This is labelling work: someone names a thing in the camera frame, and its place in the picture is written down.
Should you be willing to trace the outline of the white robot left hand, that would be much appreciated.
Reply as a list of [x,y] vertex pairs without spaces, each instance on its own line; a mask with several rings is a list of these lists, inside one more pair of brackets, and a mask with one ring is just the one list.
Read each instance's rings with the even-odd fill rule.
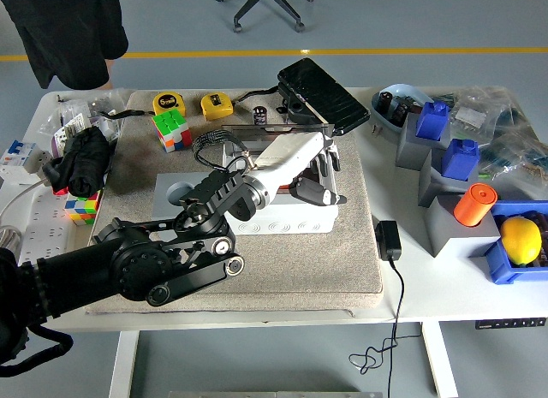
[[255,167],[244,175],[244,182],[259,209],[268,206],[282,186],[288,186],[290,194],[308,204],[317,206],[342,205],[347,198],[301,175],[315,159],[319,171],[327,175],[330,164],[340,169],[337,146],[320,132],[282,134],[269,144],[255,161]]

